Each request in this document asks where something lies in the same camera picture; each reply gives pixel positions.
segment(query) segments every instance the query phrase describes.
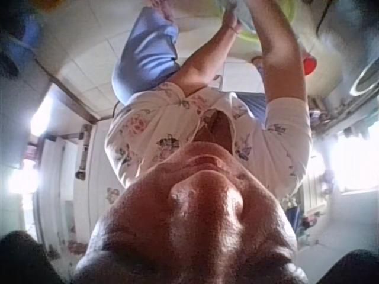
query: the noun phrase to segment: floral shirt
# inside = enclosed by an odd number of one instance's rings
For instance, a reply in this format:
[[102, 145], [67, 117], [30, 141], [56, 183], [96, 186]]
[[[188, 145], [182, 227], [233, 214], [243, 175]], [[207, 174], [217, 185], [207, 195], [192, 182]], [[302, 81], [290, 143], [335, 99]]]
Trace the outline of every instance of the floral shirt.
[[232, 152], [278, 199], [292, 194], [305, 175], [311, 147], [307, 104], [271, 101], [265, 127], [235, 93], [204, 88], [189, 97], [173, 83], [133, 95], [114, 118], [105, 151], [120, 182], [130, 182], [192, 142], [209, 110], [227, 115]]

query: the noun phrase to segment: wall tile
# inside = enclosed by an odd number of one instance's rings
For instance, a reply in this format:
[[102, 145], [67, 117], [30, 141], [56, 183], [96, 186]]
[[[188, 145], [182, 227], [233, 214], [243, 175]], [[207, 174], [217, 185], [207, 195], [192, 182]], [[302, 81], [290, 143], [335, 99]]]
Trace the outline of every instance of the wall tile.
[[223, 91], [264, 92], [261, 75], [251, 63], [225, 63]]
[[108, 41], [103, 41], [75, 58], [76, 64], [96, 85], [108, 83], [112, 78], [117, 58]]

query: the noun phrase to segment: woman's hand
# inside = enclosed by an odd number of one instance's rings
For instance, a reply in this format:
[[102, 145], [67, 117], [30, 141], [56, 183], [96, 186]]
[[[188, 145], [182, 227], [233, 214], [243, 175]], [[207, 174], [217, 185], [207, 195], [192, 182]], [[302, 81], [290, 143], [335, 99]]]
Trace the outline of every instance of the woman's hand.
[[242, 31], [242, 25], [240, 21], [235, 16], [236, 4], [229, 4], [226, 7], [224, 18], [223, 18], [223, 27], [233, 30], [236, 34], [239, 34]]

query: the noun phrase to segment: black fabric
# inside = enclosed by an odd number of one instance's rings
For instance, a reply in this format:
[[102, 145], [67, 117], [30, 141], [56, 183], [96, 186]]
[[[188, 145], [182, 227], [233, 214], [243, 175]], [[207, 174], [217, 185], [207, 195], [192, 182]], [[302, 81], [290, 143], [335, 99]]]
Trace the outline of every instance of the black fabric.
[[[0, 240], [1, 283], [49, 283], [63, 281], [54, 270], [41, 244], [27, 233], [15, 231]], [[355, 250], [340, 259], [318, 284], [379, 283], [379, 257]]]
[[0, 240], [1, 283], [61, 284], [43, 246], [27, 233], [14, 231]]
[[379, 257], [366, 250], [354, 250], [341, 258], [318, 284], [379, 283]]

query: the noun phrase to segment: red object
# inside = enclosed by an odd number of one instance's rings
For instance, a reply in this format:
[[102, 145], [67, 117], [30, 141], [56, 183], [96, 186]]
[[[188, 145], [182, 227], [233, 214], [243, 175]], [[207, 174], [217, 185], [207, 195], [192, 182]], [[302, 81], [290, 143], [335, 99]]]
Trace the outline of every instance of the red object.
[[308, 53], [307, 56], [304, 57], [303, 59], [303, 64], [304, 64], [304, 74], [307, 76], [309, 74], [312, 74], [313, 71], [316, 70], [317, 59]]

